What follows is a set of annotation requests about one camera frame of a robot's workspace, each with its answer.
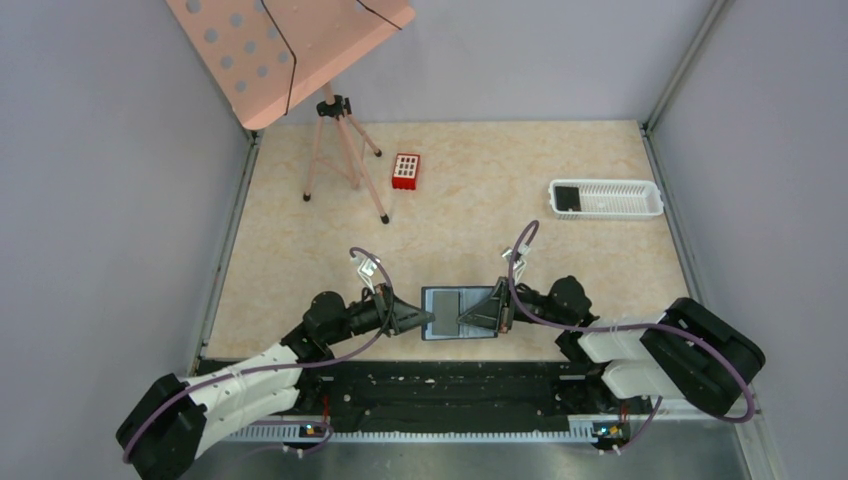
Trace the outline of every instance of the red object with white dots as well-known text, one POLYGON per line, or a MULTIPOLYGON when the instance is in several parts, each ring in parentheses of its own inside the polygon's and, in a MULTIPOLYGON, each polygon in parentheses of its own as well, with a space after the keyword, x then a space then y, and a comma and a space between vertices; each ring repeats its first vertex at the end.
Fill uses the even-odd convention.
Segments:
POLYGON ((395 157, 395 171, 392 173, 392 188, 415 190, 418 172, 421 170, 421 155, 416 153, 398 153, 395 157))

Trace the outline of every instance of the table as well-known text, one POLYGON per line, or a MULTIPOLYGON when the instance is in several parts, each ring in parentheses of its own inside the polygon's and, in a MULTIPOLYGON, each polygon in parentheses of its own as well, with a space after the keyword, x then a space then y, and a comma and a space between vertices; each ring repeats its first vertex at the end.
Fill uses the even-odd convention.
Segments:
MULTIPOLYGON (((601 316, 659 312, 687 294, 664 216, 647 221, 556 220, 548 183, 556 178, 653 180, 634 121, 470 122, 366 125, 382 158, 366 164, 391 217, 383 225, 368 191, 329 169, 303 202, 312 125, 266 130, 206 351, 252 356, 288 333, 312 298, 345 301, 362 288, 348 248, 378 255, 397 295, 418 305, 426 285, 492 285, 500 257, 532 219, 541 228, 522 281, 546 293, 574 275, 601 316), (415 191, 393 190, 398 152, 420 153, 415 191)), ((324 154, 341 162, 336 136, 324 154)), ((558 331, 516 324, 497 339, 423 342, 419 332, 380 339, 367 360, 563 360, 558 331)), ((337 356, 363 335, 333 347, 337 356)))

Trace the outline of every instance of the gray floor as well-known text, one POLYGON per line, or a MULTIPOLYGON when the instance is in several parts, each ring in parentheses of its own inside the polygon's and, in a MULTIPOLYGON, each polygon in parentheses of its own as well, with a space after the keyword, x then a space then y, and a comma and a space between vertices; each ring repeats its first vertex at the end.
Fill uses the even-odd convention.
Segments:
POLYGON ((585 455, 591 447, 544 444, 331 444, 313 457, 264 452, 233 465, 260 444, 219 443, 184 478, 190 480, 382 479, 686 479, 747 480, 732 426, 658 422, 621 457, 585 455))

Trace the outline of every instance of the tripod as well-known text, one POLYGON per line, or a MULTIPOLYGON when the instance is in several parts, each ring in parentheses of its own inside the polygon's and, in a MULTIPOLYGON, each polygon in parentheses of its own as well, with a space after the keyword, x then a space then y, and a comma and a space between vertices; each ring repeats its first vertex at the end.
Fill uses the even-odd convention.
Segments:
POLYGON ((362 159, 361 152, 357 151, 356 144, 353 141, 353 136, 350 133, 350 128, 347 122, 353 125, 353 128, 359 132, 359 135, 365 140, 365 143, 371 148, 375 156, 382 156, 383 152, 377 147, 368 133, 362 128, 362 124, 353 116, 350 108, 350 99, 344 98, 341 95, 333 94, 333 87, 330 82, 327 82, 321 89, 324 92, 324 101, 316 107, 318 110, 318 124, 315 127, 315 143, 312 145, 312 160, 309 162, 309 176, 306 180, 306 190, 303 191, 303 201, 308 202, 312 199, 312 187, 315 183, 315 167, 318 163, 322 163, 331 169, 338 172, 350 182, 351 188, 359 187, 360 178, 365 179, 365 185, 371 193, 371 199, 374 200, 374 205, 377 207, 377 212, 380 214, 380 220, 384 224, 389 223, 389 215, 383 208, 380 202, 380 197, 374 189, 374 182, 368 175, 368 170, 365 169, 365 162, 362 159), (336 131, 341 140, 342 154, 345 157, 346 171, 343 171, 333 163, 328 162, 321 156, 321 131, 324 128, 324 117, 333 119, 336 125, 336 131), (359 165, 359 171, 356 170, 354 162, 359 165))

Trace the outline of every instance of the wall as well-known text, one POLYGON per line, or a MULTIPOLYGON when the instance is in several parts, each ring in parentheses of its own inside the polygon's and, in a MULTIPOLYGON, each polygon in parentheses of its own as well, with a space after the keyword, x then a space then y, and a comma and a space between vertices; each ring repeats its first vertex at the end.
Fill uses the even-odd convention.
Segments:
POLYGON ((709 305, 768 358, 788 478, 844 478, 848 3, 736 2, 655 140, 709 305))
MULTIPOLYGON (((410 3, 415 20, 335 83, 362 119, 646 119, 712 2, 410 3)), ((285 121, 314 122, 320 100, 285 121)))
POLYGON ((114 433, 187 366, 245 138, 164 2, 2 10, 0 478, 138 478, 114 433))

